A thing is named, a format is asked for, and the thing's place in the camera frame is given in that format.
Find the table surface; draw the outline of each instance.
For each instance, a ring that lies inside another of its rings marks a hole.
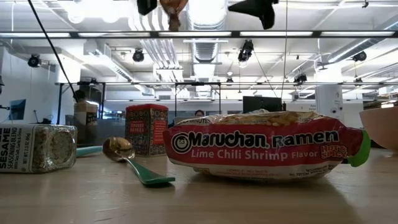
[[[358,168],[340,165],[303,183],[254,184],[137,158],[172,185],[144,187],[127,164],[101,154],[49,174],[0,175],[0,223],[398,223],[398,157],[373,149]]]

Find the maruchan logo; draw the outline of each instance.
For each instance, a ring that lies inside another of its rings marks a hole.
[[[322,144],[325,142],[339,142],[337,131],[324,131],[316,133],[298,133],[287,136],[271,136],[270,144],[265,134],[234,133],[178,133],[172,138],[172,147],[178,154],[188,153],[192,147],[228,147],[228,148],[256,148],[280,149],[289,146],[307,144]]]
[[[245,147],[269,149],[267,136],[264,134],[234,133],[178,133],[172,138],[172,146],[176,153],[188,153],[192,147]]]

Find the ramen package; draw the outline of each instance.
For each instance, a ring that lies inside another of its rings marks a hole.
[[[360,166],[370,151],[365,131],[314,112],[207,116],[181,121],[163,135],[174,164],[265,181],[323,177],[343,160]]]

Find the green spoon handle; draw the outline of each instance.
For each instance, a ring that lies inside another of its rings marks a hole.
[[[160,174],[156,174],[155,172],[146,169],[145,167],[141,166],[132,159],[124,158],[124,160],[131,165],[131,167],[136,172],[138,179],[144,185],[161,184],[161,183],[175,181],[174,177],[165,177]]]
[[[85,156],[91,153],[102,152],[102,146],[81,147],[76,150],[76,156]]]

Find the pillar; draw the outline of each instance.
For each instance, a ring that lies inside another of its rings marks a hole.
[[[337,65],[329,65],[326,70],[318,70],[315,73],[316,82],[342,82],[341,68]],[[321,85],[315,88],[317,113],[339,119],[344,122],[343,91],[341,85]]]

